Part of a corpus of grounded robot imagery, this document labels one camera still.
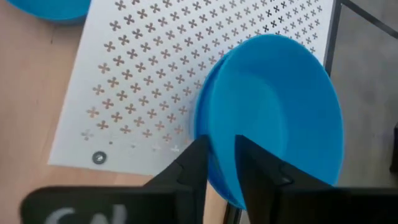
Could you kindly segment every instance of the white perforated board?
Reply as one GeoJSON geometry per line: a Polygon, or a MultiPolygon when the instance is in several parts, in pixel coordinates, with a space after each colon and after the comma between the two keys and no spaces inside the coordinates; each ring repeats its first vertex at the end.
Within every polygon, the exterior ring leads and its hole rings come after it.
{"type": "Polygon", "coordinates": [[[49,164],[156,175],[190,143],[195,97],[242,41],[276,33],[323,63],[330,0],[92,0],[49,164]],[[106,154],[103,164],[92,160],[106,154]]]}

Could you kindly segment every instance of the blue bowl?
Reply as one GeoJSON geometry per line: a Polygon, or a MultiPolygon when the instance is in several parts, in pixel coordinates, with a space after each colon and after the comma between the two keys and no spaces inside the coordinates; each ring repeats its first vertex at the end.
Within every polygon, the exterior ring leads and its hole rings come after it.
{"type": "Polygon", "coordinates": [[[8,0],[35,17],[59,24],[84,22],[90,0],[8,0]]]}
{"type": "Polygon", "coordinates": [[[328,184],[337,181],[341,110],[326,71],[306,48],[262,35],[217,66],[199,97],[195,129],[210,135],[209,180],[221,196],[245,208],[234,159],[236,134],[328,184]]]}

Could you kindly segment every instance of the table surface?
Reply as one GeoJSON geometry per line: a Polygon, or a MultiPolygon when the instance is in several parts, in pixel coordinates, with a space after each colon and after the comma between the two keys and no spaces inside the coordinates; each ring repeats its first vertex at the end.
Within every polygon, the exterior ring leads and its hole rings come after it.
{"type": "MultiPolygon", "coordinates": [[[[142,185],[151,177],[48,166],[82,26],[55,26],[0,1],[0,223],[17,223],[29,192],[48,185],[142,185]]],[[[204,223],[226,202],[210,187],[204,223]]]]}

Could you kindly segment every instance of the gray floor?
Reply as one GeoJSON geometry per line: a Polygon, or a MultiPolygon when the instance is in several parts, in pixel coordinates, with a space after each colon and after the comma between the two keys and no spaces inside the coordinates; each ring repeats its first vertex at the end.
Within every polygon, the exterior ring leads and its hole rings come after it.
{"type": "MultiPolygon", "coordinates": [[[[353,2],[398,30],[398,0],[353,2]]],[[[331,79],[345,128],[338,185],[397,187],[389,165],[398,122],[398,40],[343,7],[331,79]]],[[[241,223],[249,223],[246,213],[241,223]]]]}

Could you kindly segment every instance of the black object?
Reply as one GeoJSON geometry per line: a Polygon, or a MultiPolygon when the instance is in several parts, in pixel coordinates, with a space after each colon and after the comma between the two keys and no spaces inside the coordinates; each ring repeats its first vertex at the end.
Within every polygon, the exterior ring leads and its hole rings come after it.
{"type": "Polygon", "coordinates": [[[394,148],[392,150],[390,172],[393,174],[398,173],[398,124],[394,127],[394,148]]]}
{"type": "Polygon", "coordinates": [[[398,223],[398,190],[334,188],[236,137],[239,183],[252,224],[398,223]]]}
{"type": "MultiPolygon", "coordinates": [[[[21,205],[22,222],[202,223],[209,150],[202,136],[143,187],[37,190],[21,205]]],[[[398,223],[398,190],[334,188],[244,136],[236,136],[235,150],[252,224],[398,223]]]]}
{"type": "Polygon", "coordinates": [[[202,223],[209,147],[206,136],[197,139],[143,187],[36,190],[22,202],[22,223],[202,223]]]}

